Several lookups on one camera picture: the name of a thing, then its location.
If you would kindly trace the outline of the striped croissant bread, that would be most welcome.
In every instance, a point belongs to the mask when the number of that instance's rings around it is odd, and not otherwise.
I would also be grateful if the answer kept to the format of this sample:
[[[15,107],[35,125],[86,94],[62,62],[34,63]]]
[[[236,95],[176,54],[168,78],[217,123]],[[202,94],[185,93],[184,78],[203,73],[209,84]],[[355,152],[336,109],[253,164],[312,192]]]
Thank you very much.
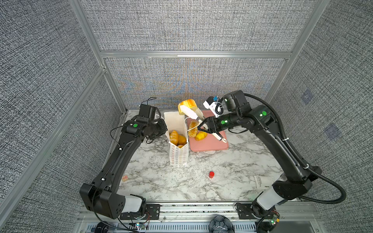
[[[188,136],[190,138],[195,138],[198,134],[198,125],[199,125],[199,122],[198,121],[195,121],[195,120],[192,120],[188,126]]]

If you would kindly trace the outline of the round striped bun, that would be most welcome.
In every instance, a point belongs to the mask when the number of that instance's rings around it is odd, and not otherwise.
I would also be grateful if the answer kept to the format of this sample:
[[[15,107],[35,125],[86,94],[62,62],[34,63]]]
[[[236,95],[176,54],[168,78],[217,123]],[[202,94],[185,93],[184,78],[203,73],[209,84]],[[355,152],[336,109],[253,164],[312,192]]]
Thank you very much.
[[[170,143],[174,144],[174,145],[178,145],[178,132],[177,131],[172,131],[170,133]]]

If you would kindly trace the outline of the white printed paper bag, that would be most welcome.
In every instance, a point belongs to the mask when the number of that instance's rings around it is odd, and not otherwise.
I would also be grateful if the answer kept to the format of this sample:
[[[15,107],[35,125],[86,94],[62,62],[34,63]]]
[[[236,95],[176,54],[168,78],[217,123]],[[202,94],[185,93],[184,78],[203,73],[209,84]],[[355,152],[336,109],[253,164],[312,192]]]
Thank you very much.
[[[184,166],[188,162],[189,144],[185,116],[178,111],[163,113],[161,117],[166,123],[165,136],[168,141],[169,160],[171,166]]]

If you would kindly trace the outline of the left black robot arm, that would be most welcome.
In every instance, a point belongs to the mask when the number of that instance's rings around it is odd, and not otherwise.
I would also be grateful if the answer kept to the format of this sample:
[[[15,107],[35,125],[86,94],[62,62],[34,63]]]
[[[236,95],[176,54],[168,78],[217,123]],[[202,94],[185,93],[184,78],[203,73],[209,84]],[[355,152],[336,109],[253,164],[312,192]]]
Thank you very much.
[[[142,217],[146,213],[146,199],[138,195],[123,196],[117,193],[122,176],[136,150],[144,139],[153,140],[165,134],[164,119],[129,120],[121,128],[118,145],[108,161],[91,183],[84,183],[80,195],[88,211],[112,219],[122,213]]]

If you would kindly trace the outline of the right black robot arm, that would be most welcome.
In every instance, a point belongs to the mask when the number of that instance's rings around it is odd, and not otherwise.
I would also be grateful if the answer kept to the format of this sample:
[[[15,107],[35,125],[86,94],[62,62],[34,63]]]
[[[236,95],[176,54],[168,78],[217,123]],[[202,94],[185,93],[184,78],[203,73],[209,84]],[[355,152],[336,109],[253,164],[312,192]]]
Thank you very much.
[[[219,141],[224,140],[221,135],[224,130],[242,127],[245,132],[250,131],[264,143],[283,171],[280,178],[252,202],[249,209],[253,217],[265,218],[276,205],[296,198],[321,204],[338,204],[346,199],[346,191],[341,185],[323,176],[318,166],[312,166],[297,152],[286,136],[279,114],[267,102],[237,90],[220,99],[209,97],[207,103],[215,104],[217,113],[214,116],[203,117],[192,99],[179,103],[178,111],[198,120],[198,130],[213,135]],[[307,197],[305,194],[316,179],[334,186],[339,190],[340,197],[334,200]]]

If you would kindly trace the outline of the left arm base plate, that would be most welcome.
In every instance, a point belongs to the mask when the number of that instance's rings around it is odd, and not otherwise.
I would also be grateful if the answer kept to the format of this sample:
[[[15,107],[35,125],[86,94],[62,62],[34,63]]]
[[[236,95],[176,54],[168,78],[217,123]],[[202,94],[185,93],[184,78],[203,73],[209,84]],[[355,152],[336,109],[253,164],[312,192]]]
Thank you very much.
[[[146,204],[146,220],[159,220],[160,204]]]

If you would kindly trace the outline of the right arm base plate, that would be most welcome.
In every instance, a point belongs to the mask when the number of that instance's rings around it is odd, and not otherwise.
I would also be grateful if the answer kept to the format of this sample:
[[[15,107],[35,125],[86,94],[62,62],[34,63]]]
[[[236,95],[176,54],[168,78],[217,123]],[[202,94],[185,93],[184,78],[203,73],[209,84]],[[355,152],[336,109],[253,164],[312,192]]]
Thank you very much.
[[[241,220],[256,219],[252,212],[251,203],[235,203],[234,208]]]

